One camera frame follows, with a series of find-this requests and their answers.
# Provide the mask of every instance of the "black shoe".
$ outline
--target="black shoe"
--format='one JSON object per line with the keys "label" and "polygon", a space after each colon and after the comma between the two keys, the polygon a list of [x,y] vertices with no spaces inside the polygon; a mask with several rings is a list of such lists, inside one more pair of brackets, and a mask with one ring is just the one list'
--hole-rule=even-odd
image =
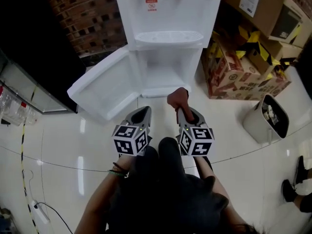
{"label": "black shoe", "polygon": [[308,178],[308,170],[304,168],[303,156],[300,156],[297,163],[297,170],[295,174],[295,185],[302,183],[303,180]]}
{"label": "black shoe", "polygon": [[282,183],[282,194],[286,202],[293,202],[298,196],[288,179],[284,180]]}

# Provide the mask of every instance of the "person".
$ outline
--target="person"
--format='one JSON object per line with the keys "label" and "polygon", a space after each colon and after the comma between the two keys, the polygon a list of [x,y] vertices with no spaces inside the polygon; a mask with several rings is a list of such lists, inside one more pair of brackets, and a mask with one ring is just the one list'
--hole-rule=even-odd
{"label": "person", "polygon": [[[303,163],[303,156],[298,158],[294,184],[302,183],[306,179],[312,178],[312,169],[306,170]],[[282,194],[286,202],[293,202],[303,213],[312,213],[312,193],[304,196],[298,195],[288,179],[282,183]]]}
{"label": "person", "polygon": [[[194,120],[188,92],[180,88],[167,102]],[[158,152],[121,155],[91,196],[75,234],[258,233],[235,211],[207,157],[194,157],[200,178],[185,174],[178,143],[166,137]]]}

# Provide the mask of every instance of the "glossy floor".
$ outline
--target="glossy floor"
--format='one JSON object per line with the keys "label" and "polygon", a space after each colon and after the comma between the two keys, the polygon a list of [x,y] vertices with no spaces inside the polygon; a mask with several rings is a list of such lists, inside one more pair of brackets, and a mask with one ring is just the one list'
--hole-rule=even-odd
{"label": "glossy floor", "polygon": [[[284,179],[293,180],[297,158],[303,155],[312,167],[312,101],[293,68],[292,84],[277,96],[290,118],[288,135],[271,145],[259,145],[241,122],[256,102],[209,100],[201,70],[192,87],[189,103],[213,128],[216,148],[209,153],[213,169],[231,200],[250,224],[268,233],[296,234],[310,215],[302,214],[280,193]],[[166,136],[178,133],[174,110],[166,98],[139,98],[116,118],[102,125],[84,111],[78,114],[44,116],[25,129],[24,168],[27,191],[32,197],[54,207],[75,230],[90,196],[117,159],[111,149],[111,133],[132,110],[145,105],[153,110],[151,145],[157,147]],[[0,205],[10,209],[22,233],[35,233],[23,193],[20,167],[22,127],[0,126]],[[183,157],[186,172],[197,175],[192,158]],[[297,190],[312,192],[312,181]],[[50,224],[35,221],[41,233],[68,233],[61,219],[50,209]]]}

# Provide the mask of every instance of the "black cable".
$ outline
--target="black cable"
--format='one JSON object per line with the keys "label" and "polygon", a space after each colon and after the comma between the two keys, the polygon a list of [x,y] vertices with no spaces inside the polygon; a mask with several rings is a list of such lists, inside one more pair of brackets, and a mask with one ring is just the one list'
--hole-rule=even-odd
{"label": "black cable", "polygon": [[53,211],[55,211],[57,213],[57,215],[63,220],[64,224],[66,225],[66,227],[68,228],[70,233],[73,234],[72,231],[70,230],[70,228],[68,227],[68,225],[66,224],[66,222],[64,221],[64,219],[60,216],[60,214],[54,208],[52,208],[51,206],[49,206],[49,205],[47,205],[46,203],[43,203],[43,202],[39,202],[39,203],[35,204],[34,208],[37,209],[38,208],[37,205],[39,205],[39,204],[44,204],[47,207],[51,208]]}

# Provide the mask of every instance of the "black pants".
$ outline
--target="black pants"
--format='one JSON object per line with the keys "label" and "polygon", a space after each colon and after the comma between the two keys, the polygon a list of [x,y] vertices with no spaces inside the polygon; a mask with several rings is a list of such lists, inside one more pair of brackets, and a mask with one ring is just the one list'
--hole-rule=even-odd
{"label": "black pants", "polygon": [[302,199],[300,211],[303,213],[312,213],[312,193]]}
{"label": "black pants", "polygon": [[214,194],[214,177],[184,172],[177,141],[164,138],[137,156],[112,201],[113,233],[213,233],[228,199]]}

